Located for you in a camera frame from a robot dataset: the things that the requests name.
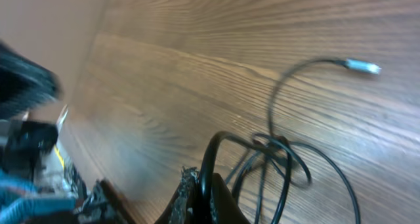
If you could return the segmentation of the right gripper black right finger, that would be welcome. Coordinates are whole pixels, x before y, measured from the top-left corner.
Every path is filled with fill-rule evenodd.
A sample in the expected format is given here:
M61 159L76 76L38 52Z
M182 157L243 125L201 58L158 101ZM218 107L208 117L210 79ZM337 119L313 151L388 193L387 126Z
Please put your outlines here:
M211 216L216 224L250 224L218 173L212 177Z

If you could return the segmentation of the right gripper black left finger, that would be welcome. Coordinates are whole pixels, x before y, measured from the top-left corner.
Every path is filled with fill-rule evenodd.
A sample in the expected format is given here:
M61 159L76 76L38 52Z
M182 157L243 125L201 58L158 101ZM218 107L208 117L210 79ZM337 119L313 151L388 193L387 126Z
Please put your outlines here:
M196 196L199 170L197 167L182 168L180 183L167 207L155 224L185 224L192 215L192 201Z

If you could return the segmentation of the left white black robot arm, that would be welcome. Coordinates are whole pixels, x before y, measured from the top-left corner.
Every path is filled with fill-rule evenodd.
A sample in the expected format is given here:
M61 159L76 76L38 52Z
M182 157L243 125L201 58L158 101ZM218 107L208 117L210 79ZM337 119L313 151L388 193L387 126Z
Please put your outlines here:
M56 101L62 94L55 73L1 42L1 119Z

